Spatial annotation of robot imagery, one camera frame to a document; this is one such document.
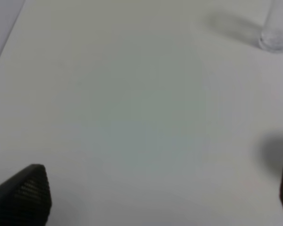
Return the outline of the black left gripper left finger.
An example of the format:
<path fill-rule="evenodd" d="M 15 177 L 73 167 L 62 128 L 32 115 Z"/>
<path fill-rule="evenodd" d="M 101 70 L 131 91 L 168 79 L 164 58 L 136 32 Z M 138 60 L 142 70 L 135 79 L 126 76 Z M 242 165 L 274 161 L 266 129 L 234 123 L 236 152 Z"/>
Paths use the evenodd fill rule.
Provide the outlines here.
<path fill-rule="evenodd" d="M 31 164 L 0 185 L 0 226 L 44 226 L 51 207 L 44 165 Z"/>

